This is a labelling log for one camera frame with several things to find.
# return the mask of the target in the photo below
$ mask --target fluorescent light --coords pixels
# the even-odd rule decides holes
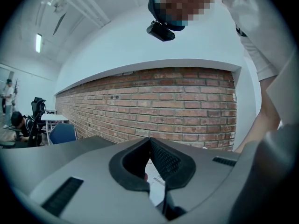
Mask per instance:
[[[40,53],[42,43],[42,35],[36,34],[36,52]]]

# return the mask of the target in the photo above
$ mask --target floor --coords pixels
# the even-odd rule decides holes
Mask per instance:
[[[5,125],[5,116],[3,116],[2,111],[0,111],[0,140],[1,141],[13,141],[14,140],[14,131],[9,129],[2,128]],[[47,145],[47,136],[42,133],[42,143],[41,146]]]

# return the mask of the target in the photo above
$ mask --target blue chair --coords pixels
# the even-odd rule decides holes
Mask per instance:
[[[61,144],[77,140],[77,134],[74,125],[58,123],[49,135],[53,144]]]

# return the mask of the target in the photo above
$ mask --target white table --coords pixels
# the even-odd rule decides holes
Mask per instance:
[[[56,121],[69,121],[65,116],[61,114],[43,114],[42,121],[46,121],[46,133],[48,145],[50,145],[49,133],[53,130],[53,127],[56,125]]]
[[[56,109],[46,109],[46,112],[49,114],[49,113],[54,113],[54,114],[56,114]]]

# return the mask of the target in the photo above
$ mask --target ceiling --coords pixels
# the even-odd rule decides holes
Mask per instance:
[[[21,3],[2,33],[1,56],[5,53],[20,54],[41,60],[44,63],[61,66],[88,34],[101,29],[102,25],[105,26],[108,23],[102,16],[98,16],[101,25],[96,26],[66,0],[58,0],[60,6],[55,9],[55,1],[57,0],[24,0]],[[148,0],[94,1],[109,20],[148,2]],[[51,6],[45,5],[43,10],[41,2],[51,2]],[[60,17],[64,14],[65,17],[53,35]],[[43,35],[40,53],[35,51],[37,33]]]

